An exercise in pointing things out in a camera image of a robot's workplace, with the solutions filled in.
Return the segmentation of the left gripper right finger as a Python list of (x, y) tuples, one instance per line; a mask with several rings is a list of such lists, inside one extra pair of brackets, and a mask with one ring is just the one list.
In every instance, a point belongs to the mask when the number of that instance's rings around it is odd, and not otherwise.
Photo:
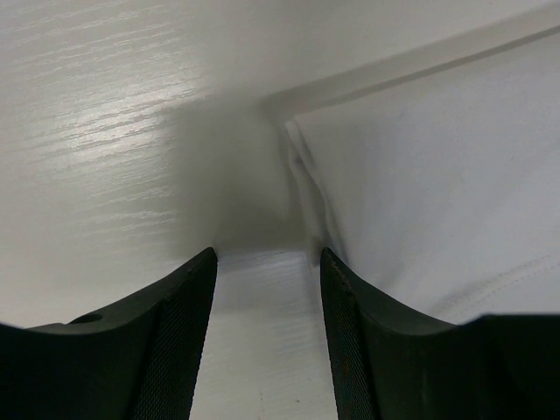
[(489, 315), (453, 325), (319, 264), (341, 419), (556, 419), (559, 317)]

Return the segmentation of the white skirt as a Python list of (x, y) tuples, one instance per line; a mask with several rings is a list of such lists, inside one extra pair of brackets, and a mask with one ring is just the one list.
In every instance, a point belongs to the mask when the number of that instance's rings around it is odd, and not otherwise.
[(308, 262), (454, 323), (559, 310), (559, 4), (271, 96)]

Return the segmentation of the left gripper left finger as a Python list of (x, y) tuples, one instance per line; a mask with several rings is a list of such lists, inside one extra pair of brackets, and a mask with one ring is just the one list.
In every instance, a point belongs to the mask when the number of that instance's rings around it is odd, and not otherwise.
[(4, 419), (187, 419), (217, 277), (206, 248), (66, 324), (1, 328)]

